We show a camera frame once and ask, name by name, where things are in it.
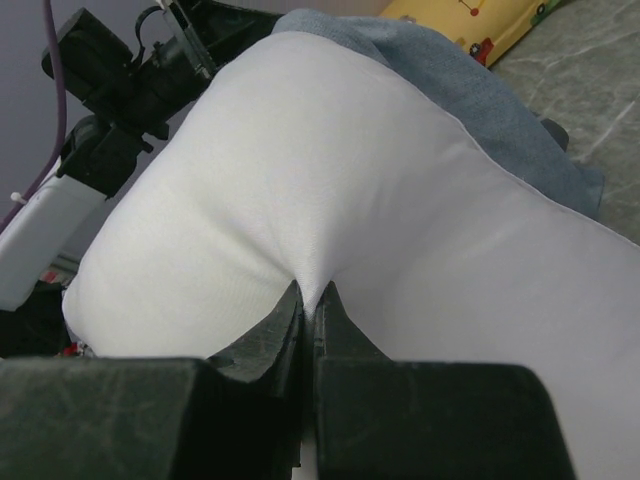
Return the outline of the blue pillowcase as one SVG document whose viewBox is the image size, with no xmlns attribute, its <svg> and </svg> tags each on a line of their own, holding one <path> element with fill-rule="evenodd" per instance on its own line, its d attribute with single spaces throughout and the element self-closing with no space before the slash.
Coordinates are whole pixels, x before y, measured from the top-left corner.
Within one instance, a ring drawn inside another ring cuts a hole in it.
<svg viewBox="0 0 640 480">
<path fill-rule="evenodd" d="M 407 21 L 310 9 L 285 14 L 273 30 L 324 37 L 385 65 L 459 119 L 502 168 L 551 200 L 598 217 L 604 176 L 569 158 L 567 131 L 526 107 L 498 76 L 443 35 Z"/>
</svg>

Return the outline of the white pillow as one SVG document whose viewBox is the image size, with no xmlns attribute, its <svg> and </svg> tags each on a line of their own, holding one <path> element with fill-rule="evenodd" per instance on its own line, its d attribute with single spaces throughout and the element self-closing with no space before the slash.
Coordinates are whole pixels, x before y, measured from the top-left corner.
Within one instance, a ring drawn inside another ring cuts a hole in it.
<svg viewBox="0 0 640 480">
<path fill-rule="evenodd" d="M 582 479 L 639 475 L 639 249 L 504 168 L 379 62 L 307 33 L 225 67 L 63 298 L 103 357 L 209 357 L 335 283 L 398 360 L 531 368 Z"/>
</svg>

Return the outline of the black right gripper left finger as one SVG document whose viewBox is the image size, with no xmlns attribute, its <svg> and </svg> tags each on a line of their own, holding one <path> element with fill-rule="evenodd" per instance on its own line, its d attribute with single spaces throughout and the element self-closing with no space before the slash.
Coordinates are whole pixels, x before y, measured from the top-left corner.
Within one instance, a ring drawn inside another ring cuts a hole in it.
<svg viewBox="0 0 640 480">
<path fill-rule="evenodd" d="M 288 479 L 300 464 L 296 284 L 207 358 L 1 364 L 5 479 Z"/>
</svg>

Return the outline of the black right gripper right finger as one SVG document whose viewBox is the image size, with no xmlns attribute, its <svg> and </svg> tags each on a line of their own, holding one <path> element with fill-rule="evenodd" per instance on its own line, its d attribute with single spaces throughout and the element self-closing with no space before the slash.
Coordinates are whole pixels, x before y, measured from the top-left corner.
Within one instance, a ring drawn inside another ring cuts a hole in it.
<svg viewBox="0 0 640 480">
<path fill-rule="evenodd" d="M 572 479 L 553 402 L 528 368 L 394 361 L 351 321 L 335 285 L 313 333 L 322 479 Z"/>
</svg>

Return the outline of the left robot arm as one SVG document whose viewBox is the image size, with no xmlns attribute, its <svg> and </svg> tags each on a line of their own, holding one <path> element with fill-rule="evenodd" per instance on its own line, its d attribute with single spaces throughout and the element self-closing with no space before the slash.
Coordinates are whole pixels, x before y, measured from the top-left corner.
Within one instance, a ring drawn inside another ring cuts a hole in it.
<svg viewBox="0 0 640 480">
<path fill-rule="evenodd" d="M 41 66 L 58 103 L 50 159 L 1 223 L 1 354 L 74 356 L 62 294 L 78 263 L 63 253 L 87 217 L 167 140 L 169 121 L 223 66 L 268 36 L 272 12 L 217 1 L 158 1 L 171 36 L 131 50 L 87 9 L 48 25 Z"/>
</svg>

